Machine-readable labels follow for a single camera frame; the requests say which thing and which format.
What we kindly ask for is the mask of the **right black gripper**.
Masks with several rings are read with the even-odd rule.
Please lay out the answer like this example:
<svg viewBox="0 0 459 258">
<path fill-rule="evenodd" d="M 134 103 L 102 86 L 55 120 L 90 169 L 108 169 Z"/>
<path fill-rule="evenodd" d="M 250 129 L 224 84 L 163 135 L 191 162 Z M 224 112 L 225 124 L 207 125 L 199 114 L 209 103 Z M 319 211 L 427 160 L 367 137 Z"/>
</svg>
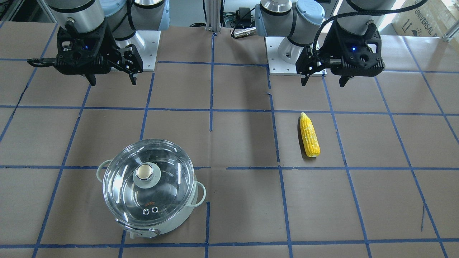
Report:
<svg viewBox="0 0 459 258">
<path fill-rule="evenodd" d="M 132 85 L 143 72 L 143 60 L 134 44 L 117 45 L 109 24 L 103 20 L 93 31 L 79 33 L 76 21 L 68 19 L 56 36 L 58 54 L 55 68 L 64 75 L 83 75 L 92 87 L 95 75 L 106 75 L 112 68 L 126 72 Z"/>
</svg>

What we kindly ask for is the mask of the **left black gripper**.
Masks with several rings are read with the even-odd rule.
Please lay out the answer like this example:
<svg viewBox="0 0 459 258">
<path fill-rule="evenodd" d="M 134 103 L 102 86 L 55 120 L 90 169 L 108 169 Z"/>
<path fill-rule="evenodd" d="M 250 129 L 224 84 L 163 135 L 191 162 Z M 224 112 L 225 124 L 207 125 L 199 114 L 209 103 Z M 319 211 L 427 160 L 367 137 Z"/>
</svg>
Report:
<svg viewBox="0 0 459 258">
<path fill-rule="evenodd" d="M 332 16 L 319 27 L 310 45 L 306 45 L 296 61 L 297 73 L 301 75 L 301 85 L 306 86 L 312 74 L 330 69 L 339 75 L 339 86 L 345 87 L 350 78 L 374 77 L 385 70 L 382 59 L 382 39 L 370 17 L 365 22 L 362 34 L 353 34 L 339 23 L 333 23 L 320 49 L 316 48 L 318 36 L 325 25 L 339 16 Z"/>
</svg>

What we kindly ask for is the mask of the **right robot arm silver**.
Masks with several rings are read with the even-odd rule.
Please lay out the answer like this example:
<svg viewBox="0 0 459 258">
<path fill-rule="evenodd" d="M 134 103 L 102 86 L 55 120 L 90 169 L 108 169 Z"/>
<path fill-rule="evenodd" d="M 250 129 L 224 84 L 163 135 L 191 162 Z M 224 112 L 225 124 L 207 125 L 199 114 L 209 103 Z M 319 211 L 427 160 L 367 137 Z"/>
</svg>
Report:
<svg viewBox="0 0 459 258">
<path fill-rule="evenodd" d="M 59 24 L 55 58 L 43 59 L 63 75 L 81 75 L 91 86 L 96 75 L 116 69 L 131 83 L 147 67 L 152 43 L 141 32 L 170 26 L 168 0 L 47 0 Z"/>
</svg>

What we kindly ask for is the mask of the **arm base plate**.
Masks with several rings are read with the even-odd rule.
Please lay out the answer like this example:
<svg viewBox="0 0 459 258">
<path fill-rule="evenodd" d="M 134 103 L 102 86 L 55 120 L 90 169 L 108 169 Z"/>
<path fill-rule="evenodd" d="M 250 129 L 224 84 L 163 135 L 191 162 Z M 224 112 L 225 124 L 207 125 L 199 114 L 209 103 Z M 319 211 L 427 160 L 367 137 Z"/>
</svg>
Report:
<svg viewBox="0 0 459 258">
<path fill-rule="evenodd" d="M 292 44 L 287 37 L 266 37 L 265 44 L 271 75 L 300 76 L 296 61 L 303 46 Z"/>
<path fill-rule="evenodd" d="M 160 42 L 160 31 L 148 30 L 127 30 L 121 32 L 112 32 L 116 45 L 119 47 L 121 61 L 118 66 L 125 66 L 133 69 L 135 64 L 135 52 L 133 46 L 136 47 L 136 53 L 142 60 L 142 69 L 137 69 L 136 72 L 153 72 L 156 65 L 156 56 L 158 53 L 158 45 Z"/>
</svg>

